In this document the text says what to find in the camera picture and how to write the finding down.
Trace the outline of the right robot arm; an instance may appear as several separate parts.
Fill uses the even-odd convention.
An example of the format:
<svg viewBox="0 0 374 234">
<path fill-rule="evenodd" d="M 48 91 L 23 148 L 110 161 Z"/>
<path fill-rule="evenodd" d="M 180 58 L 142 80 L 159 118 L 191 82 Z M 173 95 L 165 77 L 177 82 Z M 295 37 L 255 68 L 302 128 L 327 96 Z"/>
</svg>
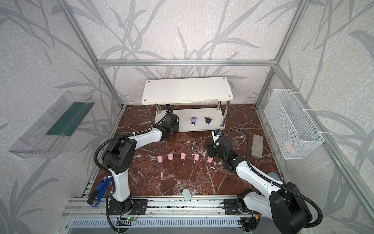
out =
<svg viewBox="0 0 374 234">
<path fill-rule="evenodd" d="M 213 136 L 206 148 L 209 157 L 219 157 L 228 171 L 257 189 L 237 196 L 242 213 L 254 211 L 272 219 L 282 234 L 296 234 L 303 228 L 322 223 L 322 210 L 314 201 L 302 195 L 292 182 L 276 180 L 238 155 L 228 137 Z"/>
</svg>

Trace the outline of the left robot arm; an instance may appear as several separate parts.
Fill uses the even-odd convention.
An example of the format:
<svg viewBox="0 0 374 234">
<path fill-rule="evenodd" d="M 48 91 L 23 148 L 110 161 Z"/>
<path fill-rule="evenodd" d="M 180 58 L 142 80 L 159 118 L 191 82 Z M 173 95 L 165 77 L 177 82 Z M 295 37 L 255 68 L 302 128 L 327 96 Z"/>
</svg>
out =
<svg viewBox="0 0 374 234">
<path fill-rule="evenodd" d="M 122 214 L 132 209 L 128 170 L 132 165 L 135 151 L 148 144 L 168 140 L 172 133 L 179 131 L 179 121 L 176 114 L 166 113 L 159 124 L 145 131 L 120 134 L 97 148 L 94 162 L 107 173 L 112 183 L 112 192 L 108 196 L 111 207 Z"/>
</svg>

